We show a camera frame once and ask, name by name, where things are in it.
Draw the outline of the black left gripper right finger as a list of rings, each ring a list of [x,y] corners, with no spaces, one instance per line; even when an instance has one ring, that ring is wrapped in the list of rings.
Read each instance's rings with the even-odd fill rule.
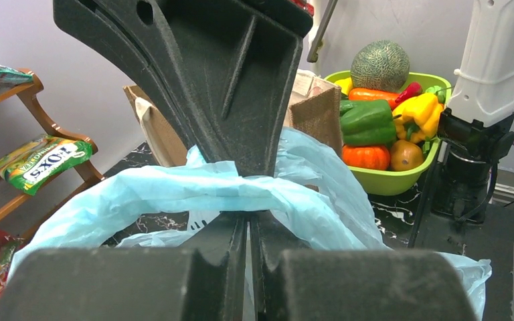
[[[474,320],[455,269],[418,250],[313,250],[270,212],[250,218],[258,320]]]

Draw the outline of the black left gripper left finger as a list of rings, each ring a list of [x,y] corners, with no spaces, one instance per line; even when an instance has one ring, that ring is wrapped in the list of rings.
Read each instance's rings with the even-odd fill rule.
[[[174,248],[39,249],[0,320],[241,320],[246,218],[225,212]]]

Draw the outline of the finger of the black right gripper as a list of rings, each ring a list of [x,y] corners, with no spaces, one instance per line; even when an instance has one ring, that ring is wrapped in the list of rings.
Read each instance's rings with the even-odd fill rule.
[[[312,15],[293,1],[54,1],[55,24],[124,72],[186,147],[271,176]]]

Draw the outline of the light blue plastic grocery bag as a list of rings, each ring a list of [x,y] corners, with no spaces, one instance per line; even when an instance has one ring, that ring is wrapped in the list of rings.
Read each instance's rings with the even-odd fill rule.
[[[383,242],[365,191],[334,150],[284,128],[272,176],[242,177],[233,161],[207,163],[193,147],[185,166],[126,169],[76,195],[13,256],[8,281],[39,249],[174,248],[234,212],[247,222],[242,318],[245,295],[256,315],[250,218],[259,211],[270,212],[313,250],[393,250]],[[455,269],[480,320],[489,260],[433,253]]]

